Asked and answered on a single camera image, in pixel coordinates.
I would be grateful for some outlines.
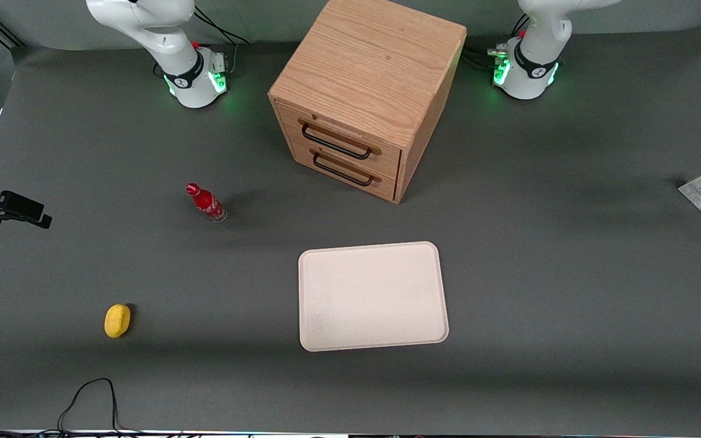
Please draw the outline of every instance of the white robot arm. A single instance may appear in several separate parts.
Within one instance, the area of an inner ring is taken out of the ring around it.
[[[194,48],[178,25],[194,15],[193,0],[86,0],[99,23],[124,33],[148,50],[164,80],[189,108],[212,103],[226,91],[223,53]]]
[[[514,36],[489,51],[504,58],[495,71],[494,85],[517,99],[540,96],[553,82],[559,67],[556,60],[573,35],[567,14],[618,2],[621,0],[518,0],[531,23],[523,39]]]

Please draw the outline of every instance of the wooden drawer cabinet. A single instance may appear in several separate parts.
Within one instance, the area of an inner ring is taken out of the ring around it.
[[[465,36],[386,0],[329,0],[269,92],[294,159],[400,202]]]

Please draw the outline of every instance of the gray table surface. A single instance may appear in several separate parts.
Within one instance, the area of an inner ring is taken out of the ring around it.
[[[701,436],[701,213],[672,182],[701,174],[701,29],[575,36],[536,102],[462,64],[399,206],[292,160],[266,93],[293,50],[242,47],[201,110],[144,50],[19,53],[0,190],[55,219],[0,228],[0,428],[104,376],[139,429]],[[445,342],[301,348],[304,250],[419,240]],[[67,426],[109,408],[89,388]]]

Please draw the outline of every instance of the red bottle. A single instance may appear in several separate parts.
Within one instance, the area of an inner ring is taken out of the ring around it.
[[[202,210],[204,214],[213,222],[221,222],[226,219],[226,210],[207,190],[200,189],[200,186],[190,183],[186,186],[186,192],[191,195],[194,205]]]

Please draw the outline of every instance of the drawer handle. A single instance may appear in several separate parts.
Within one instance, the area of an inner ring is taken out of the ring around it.
[[[331,144],[331,142],[325,141],[325,139],[320,139],[312,134],[308,134],[307,128],[309,128],[310,125],[307,123],[302,123],[302,135],[304,138],[308,139],[309,141],[314,141],[317,142],[317,144],[322,144],[323,146],[329,147],[330,149],[334,149],[337,152],[344,153],[345,155],[348,155],[348,157],[353,157],[357,160],[366,160],[369,158],[370,153],[372,153],[372,148],[367,148],[367,152],[365,152],[363,155],[359,155],[358,153],[351,152],[348,149],[345,149],[344,147],[337,146],[336,144]]]
[[[319,157],[320,157],[319,153],[317,153],[317,152],[312,153],[312,164],[315,164],[315,167],[317,167],[318,169],[323,169],[331,174],[337,175],[340,178],[344,178],[344,179],[346,179],[354,184],[357,184],[359,186],[362,186],[362,187],[369,186],[370,184],[372,184],[372,181],[375,179],[374,177],[370,176],[367,181],[362,181],[362,180],[356,179],[352,176],[345,175],[345,174],[343,174],[343,172],[336,171],[325,164],[319,163],[318,162]]]

